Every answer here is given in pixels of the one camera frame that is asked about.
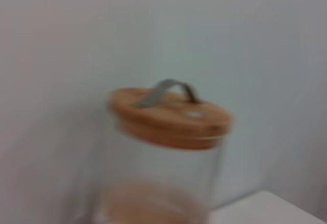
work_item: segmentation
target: wooden lid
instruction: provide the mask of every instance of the wooden lid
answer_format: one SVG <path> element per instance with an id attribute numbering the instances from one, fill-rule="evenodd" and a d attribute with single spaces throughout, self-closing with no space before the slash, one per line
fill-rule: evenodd
<path id="1" fill-rule="evenodd" d="M 110 107 L 121 126 L 151 143 L 182 149 L 207 149 L 229 132 L 231 116 L 209 102 L 190 102 L 187 95 L 164 93 L 156 104 L 137 104 L 153 89 L 124 88 L 111 94 Z"/>

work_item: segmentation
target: white table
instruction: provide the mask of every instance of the white table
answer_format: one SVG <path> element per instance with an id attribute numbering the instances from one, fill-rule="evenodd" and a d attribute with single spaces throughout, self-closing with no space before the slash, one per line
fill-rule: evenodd
<path id="1" fill-rule="evenodd" d="M 276 195 L 261 191 L 212 214 L 212 224 L 326 224 Z"/>

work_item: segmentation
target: lid handle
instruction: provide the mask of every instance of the lid handle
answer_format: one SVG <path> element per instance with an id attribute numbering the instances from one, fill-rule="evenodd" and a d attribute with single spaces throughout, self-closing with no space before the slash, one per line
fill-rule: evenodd
<path id="1" fill-rule="evenodd" d="M 135 106 L 139 108 L 147 108 L 155 106 L 164 93 L 172 86 L 179 85 L 183 88 L 188 96 L 188 102 L 200 104 L 201 101 L 197 97 L 194 89 L 187 83 L 180 82 L 174 79 L 166 79 L 158 83 L 143 99 L 138 101 Z"/>

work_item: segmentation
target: bamboo lid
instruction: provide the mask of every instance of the bamboo lid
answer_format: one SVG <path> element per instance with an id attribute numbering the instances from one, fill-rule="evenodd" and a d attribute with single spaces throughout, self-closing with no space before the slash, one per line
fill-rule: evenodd
<path id="1" fill-rule="evenodd" d="M 179 84 L 186 95 L 166 93 Z M 191 87 L 165 80 L 155 88 L 124 88 L 114 91 L 109 102 L 121 126 L 147 142 L 180 149 L 208 149 L 229 132 L 230 114 L 221 107 L 200 101 Z"/>

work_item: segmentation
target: jar contents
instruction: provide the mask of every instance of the jar contents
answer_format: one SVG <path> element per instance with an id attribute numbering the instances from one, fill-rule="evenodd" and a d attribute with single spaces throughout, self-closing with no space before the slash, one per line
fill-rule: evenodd
<path id="1" fill-rule="evenodd" d="M 204 224 L 206 213 L 181 190 L 157 182 L 128 182 L 104 194 L 114 224 Z"/>

